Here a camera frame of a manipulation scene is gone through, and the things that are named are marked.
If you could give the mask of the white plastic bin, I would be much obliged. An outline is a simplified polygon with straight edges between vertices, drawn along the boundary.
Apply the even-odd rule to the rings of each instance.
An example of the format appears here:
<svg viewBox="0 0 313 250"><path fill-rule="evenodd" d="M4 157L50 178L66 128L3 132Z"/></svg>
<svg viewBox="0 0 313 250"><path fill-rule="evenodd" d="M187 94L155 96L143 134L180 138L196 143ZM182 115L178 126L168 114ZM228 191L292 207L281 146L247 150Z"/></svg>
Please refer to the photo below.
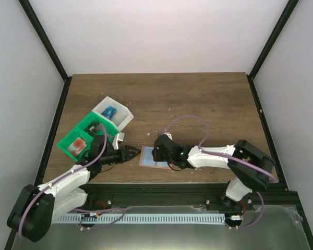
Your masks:
<svg viewBox="0 0 313 250"><path fill-rule="evenodd" d="M116 113L111 119L106 118L106 120L108 120L117 131L121 132L133 120L134 116L127 106L122 105L109 96L106 96L100 103L98 103L92 111L104 118L102 114L109 106L114 108Z"/></svg>

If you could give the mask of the black card in bin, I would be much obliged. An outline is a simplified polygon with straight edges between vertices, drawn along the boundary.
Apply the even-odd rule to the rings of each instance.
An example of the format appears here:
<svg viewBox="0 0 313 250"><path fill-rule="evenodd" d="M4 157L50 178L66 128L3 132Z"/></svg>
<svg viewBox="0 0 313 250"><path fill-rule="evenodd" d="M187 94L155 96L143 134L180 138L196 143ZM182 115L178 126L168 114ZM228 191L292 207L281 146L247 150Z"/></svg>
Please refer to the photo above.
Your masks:
<svg viewBox="0 0 313 250"><path fill-rule="evenodd" d="M88 133L90 136L94 136L100 129L100 123L93 121L84 129L84 132Z"/></svg>

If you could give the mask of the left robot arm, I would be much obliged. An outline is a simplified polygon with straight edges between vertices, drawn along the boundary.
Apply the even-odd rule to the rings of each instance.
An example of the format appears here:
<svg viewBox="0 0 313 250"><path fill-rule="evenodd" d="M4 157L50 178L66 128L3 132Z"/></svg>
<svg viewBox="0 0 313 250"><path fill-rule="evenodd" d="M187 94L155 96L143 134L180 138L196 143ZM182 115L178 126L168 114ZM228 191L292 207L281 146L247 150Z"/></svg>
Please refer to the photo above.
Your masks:
<svg viewBox="0 0 313 250"><path fill-rule="evenodd" d="M97 135L89 149L64 174L40 185L25 186L10 212L7 226L21 238L37 242L52 223L71 210L91 210L96 197L81 189L102 171L104 165L117 165L134 159L141 150L130 145L114 147L103 134Z"/></svg>

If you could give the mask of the black frame post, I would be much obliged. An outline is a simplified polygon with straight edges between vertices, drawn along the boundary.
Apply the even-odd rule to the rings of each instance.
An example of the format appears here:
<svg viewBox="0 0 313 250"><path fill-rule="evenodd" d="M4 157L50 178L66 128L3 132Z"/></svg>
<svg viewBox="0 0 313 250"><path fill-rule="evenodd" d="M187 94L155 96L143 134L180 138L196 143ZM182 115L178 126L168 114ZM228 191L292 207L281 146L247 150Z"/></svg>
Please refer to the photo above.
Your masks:
<svg viewBox="0 0 313 250"><path fill-rule="evenodd" d="M259 57L257 58L250 74L248 75L251 79L254 79L261 69L264 61L272 50L275 42L277 41L279 35L283 31L285 25L287 24L289 18L291 17L294 9L296 8L299 0L289 0L287 1L282 13L280 14L272 32L270 33Z"/></svg>
<svg viewBox="0 0 313 250"><path fill-rule="evenodd" d="M47 51L50 59L52 60L55 68L57 69L60 77L63 79L64 82L67 81L68 74L66 73L46 31L44 30L40 20L38 19L30 1L28 0L18 0L20 6L24 10L26 16L28 17L31 25L33 26L35 32L37 33L41 43L43 44L45 50Z"/></svg>

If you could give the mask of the left black frame post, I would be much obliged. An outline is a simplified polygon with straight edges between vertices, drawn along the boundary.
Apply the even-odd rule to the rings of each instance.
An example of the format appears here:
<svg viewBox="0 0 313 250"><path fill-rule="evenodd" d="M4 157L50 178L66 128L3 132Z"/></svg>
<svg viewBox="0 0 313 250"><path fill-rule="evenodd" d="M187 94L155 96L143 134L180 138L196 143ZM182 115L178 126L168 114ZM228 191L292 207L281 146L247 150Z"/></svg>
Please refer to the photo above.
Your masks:
<svg viewBox="0 0 313 250"><path fill-rule="evenodd" d="M66 73L46 31L44 30L40 20L38 19L30 1L28 0L18 0L20 6L24 10L26 16L28 17L31 25L33 26L35 32L37 33L41 43L43 44L45 50L47 51L50 59L52 60L55 68L57 69L60 77L63 79L64 82L67 81L68 74Z"/></svg>

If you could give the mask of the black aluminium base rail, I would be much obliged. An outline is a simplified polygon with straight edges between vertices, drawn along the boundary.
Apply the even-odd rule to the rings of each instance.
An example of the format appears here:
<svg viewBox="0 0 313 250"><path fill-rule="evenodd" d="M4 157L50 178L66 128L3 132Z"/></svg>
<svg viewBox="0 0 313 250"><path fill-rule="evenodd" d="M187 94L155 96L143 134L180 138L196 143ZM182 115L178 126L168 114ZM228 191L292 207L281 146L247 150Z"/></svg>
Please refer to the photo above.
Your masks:
<svg viewBox="0 0 313 250"><path fill-rule="evenodd" d="M270 184L259 194L251 192L239 202L226 198L225 183L201 184L85 184L81 188L87 193L82 207L96 210L107 207L129 206L198 206L221 213L235 213L242 209L252 210L260 205L300 205L298 194L287 191L280 184Z"/></svg>

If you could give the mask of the right black frame post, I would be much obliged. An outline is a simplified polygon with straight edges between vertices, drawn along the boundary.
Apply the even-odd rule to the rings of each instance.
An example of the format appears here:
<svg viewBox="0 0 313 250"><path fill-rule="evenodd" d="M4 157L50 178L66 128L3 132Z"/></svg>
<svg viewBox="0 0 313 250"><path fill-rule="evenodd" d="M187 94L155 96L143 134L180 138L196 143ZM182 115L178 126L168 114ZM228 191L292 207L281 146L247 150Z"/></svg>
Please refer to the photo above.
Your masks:
<svg viewBox="0 0 313 250"><path fill-rule="evenodd" d="M280 14L272 32L270 33L259 57L257 58L250 74L248 75L251 79L254 79L261 69L264 61L272 50L275 42L277 41L279 35L283 31L285 25L287 24L289 18L291 17L294 9L296 8L299 0L289 0L287 1L282 13Z"/></svg>

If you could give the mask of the red dot card in bin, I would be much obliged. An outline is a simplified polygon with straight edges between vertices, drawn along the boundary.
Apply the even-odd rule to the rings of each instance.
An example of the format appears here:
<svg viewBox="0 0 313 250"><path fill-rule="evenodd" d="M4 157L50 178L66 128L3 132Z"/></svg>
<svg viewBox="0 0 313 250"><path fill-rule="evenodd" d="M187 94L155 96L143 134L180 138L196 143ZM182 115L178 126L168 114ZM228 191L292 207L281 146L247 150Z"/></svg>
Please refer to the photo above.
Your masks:
<svg viewBox="0 0 313 250"><path fill-rule="evenodd" d="M78 155L86 148L86 146L86 142L82 138L78 137L68 146L67 151L74 157L78 157Z"/></svg>

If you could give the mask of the green plastic bin middle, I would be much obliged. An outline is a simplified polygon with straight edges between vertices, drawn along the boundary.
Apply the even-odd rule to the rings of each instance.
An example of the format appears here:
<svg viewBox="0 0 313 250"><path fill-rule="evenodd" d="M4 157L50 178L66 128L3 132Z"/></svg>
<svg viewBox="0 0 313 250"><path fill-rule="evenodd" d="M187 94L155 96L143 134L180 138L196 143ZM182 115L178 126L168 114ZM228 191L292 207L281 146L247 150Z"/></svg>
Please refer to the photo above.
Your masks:
<svg viewBox="0 0 313 250"><path fill-rule="evenodd" d="M112 141L113 137L118 133L115 126L102 115L95 112L89 112L77 125L76 128L95 137L99 134L104 134L101 129L101 124L104 125L108 138Z"/></svg>

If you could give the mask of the blue card in bin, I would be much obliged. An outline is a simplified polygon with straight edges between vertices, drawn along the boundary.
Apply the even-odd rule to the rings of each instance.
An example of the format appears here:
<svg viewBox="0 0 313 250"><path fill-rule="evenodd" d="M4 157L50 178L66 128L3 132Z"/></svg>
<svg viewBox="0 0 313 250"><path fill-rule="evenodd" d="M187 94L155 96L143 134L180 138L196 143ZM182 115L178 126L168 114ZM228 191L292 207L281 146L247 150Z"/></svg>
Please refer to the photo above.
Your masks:
<svg viewBox="0 0 313 250"><path fill-rule="evenodd" d="M101 113L102 116L104 116L105 118L111 120L113 118L113 116L116 114L117 109L112 107L112 106L108 106L107 108L105 108L105 110Z"/></svg>

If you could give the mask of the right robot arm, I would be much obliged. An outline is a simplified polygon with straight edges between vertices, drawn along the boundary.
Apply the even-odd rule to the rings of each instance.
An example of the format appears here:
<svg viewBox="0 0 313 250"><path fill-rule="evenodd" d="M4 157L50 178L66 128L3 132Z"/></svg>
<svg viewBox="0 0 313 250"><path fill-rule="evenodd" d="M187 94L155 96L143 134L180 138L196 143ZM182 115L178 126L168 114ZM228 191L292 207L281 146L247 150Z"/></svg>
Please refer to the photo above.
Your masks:
<svg viewBox="0 0 313 250"><path fill-rule="evenodd" d="M227 185L221 197L224 208L232 210L249 193L263 192L276 178L272 174L275 161L246 140L224 147L181 146L167 134L154 142L152 157L155 162L166 162L181 170L213 167L228 169L235 179Z"/></svg>

